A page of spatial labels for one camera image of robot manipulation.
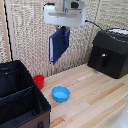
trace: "black bin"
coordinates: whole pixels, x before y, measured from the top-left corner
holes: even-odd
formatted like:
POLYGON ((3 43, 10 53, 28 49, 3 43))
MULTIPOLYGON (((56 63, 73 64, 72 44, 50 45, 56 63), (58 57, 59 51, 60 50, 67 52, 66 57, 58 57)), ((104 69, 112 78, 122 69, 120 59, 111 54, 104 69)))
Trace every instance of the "black bin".
POLYGON ((21 61, 0 64, 0 128, 49 128, 50 111, 21 61))
POLYGON ((99 31, 93 41, 88 66, 112 78, 118 79, 128 73, 128 36, 107 31, 117 41, 99 31))

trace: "textured wall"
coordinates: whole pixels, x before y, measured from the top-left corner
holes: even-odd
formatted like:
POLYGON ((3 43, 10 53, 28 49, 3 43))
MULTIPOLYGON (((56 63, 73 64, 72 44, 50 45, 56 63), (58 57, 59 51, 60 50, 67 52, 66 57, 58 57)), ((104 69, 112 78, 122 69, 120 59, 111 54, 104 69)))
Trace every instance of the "textured wall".
MULTIPOLYGON (((45 77, 84 63, 85 51, 92 25, 71 29, 70 46, 55 66, 49 64, 49 36, 55 32, 53 25, 43 22, 43 6, 47 0, 9 0, 12 12, 15 46, 14 59, 20 59, 31 74, 45 77)), ((87 18, 94 21, 99 0, 85 0, 87 18)))
POLYGON ((8 43, 4 2, 0 0, 0 63, 10 61, 10 47, 8 43))
POLYGON ((5 47, 4 31, 2 24, 2 16, 0 14, 0 63, 8 61, 5 47))
MULTIPOLYGON (((31 74, 45 77, 88 60, 92 41, 99 30, 90 23, 83 28, 71 28, 70 46, 55 66, 49 64, 49 36, 55 32, 53 25, 43 22, 43 6, 53 0, 6 0, 10 1, 14 27, 13 54, 20 59, 31 74)), ((95 21, 106 28, 128 29, 127 0, 85 0, 87 20, 95 21)))

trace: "blue bowl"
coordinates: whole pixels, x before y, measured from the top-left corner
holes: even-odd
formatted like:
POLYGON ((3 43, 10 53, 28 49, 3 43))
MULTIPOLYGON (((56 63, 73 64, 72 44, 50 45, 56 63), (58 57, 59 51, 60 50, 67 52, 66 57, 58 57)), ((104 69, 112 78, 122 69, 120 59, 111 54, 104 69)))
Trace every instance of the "blue bowl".
POLYGON ((62 86, 57 86, 52 89, 53 99, 57 102, 65 102, 68 100, 70 91, 62 86))

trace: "wooden table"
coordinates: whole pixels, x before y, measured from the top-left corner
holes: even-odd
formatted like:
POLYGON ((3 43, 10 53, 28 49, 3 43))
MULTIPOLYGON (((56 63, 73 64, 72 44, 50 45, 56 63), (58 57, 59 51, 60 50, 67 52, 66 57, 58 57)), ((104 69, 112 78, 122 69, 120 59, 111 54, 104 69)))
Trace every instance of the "wooden table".
POLYGON ((113 79, 81 65, 46 78, 42 92, 52 107, 50 128, 110 128, 128 102, 128 75, 113 79), (70 90, 68 101, 53 100, 55 86, 70 90))

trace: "cable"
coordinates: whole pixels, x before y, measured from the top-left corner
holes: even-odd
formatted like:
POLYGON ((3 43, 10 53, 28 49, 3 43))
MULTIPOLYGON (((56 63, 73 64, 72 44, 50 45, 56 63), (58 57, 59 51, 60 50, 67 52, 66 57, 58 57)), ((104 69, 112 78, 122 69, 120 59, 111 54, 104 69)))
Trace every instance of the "cable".
POLYGON ((123 42, 123 43, 128 43, 127 41, 122 41, 122 40, 118 40, 117 38, 111 36, 109 33, 107 33, 104 29, 102 29, 98 24, 92 22, 92 21, 88 21, 88 20, 85 20, 85 22, 90 22, 94 25, 96 25, 98 28, 100 28, 104 33, 106 33, 109 37, 111 37, 112 39, 116 40, 116 41, 120 41, 120 42, 123 42))

